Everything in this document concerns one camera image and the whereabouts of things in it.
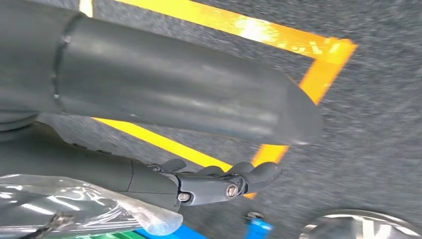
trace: yellow parking line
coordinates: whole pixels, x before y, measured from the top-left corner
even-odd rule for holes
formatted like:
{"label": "yellow parking line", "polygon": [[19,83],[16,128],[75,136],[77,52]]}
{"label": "yellow parking line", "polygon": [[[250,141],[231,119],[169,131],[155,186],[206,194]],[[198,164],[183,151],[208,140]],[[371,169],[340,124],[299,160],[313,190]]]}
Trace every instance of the yellow parking line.
{"label": "yellow parking line", "polygon": [[231,165],[228,163],[222,162],[216,158],[213,158],[197,150],[189,148],[181,143],[177,143],[169,138],[161,136],[157,133],[154,133],[135,124],[110,119],[94,119],[104,124],[107,124],[108,126],[126,132],[145,142],[151,143],[166,151],[169,151],[177,156],[188,159],[189,161],[192,161],[203,167],[215,165],[222,168],[224,171],[227,171],[231,168]]}
{"label": "yellow parking line", "polygon": [[325,37],[191,0],[116,0],[199,25],[318,58],[330,47]]}
{"label": "yellow parking line", "polygon": [[252,164],[256,167],[265,162],[279,163],[288,149],[289,147],[286,145],[263,144],[252,159]]}

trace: blue object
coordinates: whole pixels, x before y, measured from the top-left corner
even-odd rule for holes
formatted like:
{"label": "blue object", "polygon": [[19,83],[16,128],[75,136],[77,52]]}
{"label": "blue object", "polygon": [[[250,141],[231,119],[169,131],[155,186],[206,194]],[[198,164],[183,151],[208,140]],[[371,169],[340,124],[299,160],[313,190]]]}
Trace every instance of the blue object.
{"label": "blue object", "polygon": [[[273,225],[261,219],[253,218],[249,222],[248,234],[246,235],[245,239],[266,239],[273,228]],[[162,237],[150,235],[144,229],[139,229],[135,232],[147,239],[207,239],[205,236],[199,234],[198,232],[190,229],[185,225],[182,225],[173,234]]]}
{"label": "blue object", "polygon": [[258,219],[253,218],[249,222],[248,234],[245,239],[265,239],[273,230],[273,225]]}
{"label": "blue object", "polygon": [[189,227],[182,225],[177,231],[168,236],[153,236],[147,233],[144,229],[136,230],[135,232],[141,234],[143,237],[148,239],[207,239],[205,236],[198,232],[190,229]]}

